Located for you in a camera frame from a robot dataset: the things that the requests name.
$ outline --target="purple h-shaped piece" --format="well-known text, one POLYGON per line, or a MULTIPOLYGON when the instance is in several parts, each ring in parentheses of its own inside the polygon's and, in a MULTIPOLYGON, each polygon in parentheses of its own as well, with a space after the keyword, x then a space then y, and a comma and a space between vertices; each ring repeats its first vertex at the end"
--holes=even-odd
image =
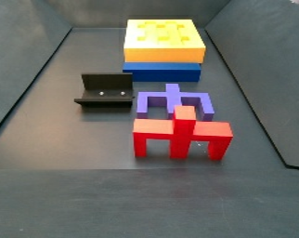
POLYGON ((179 84, 167 84, 167 92, 139 92, 136 118, 148 118, 148 107, 167 107, 168 119, 172 119, 176 105, 195 106, 201 120, 212 121, 215 112, 208 93, 180 92, 179 84))

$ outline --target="red block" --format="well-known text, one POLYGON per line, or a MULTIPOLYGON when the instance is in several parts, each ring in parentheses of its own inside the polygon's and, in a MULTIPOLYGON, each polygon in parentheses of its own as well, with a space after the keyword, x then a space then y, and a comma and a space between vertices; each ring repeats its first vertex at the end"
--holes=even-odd
POLYGON ((147 156, 147 139, 169 140, 169 157, 185 159, 191 141, 209 141, 208 153, 220 160, 229 147, 233 133, 229 123, 196 122, 195 107, 176 106, 173 120, 135 119, 133 151, 136 157, 147 156))

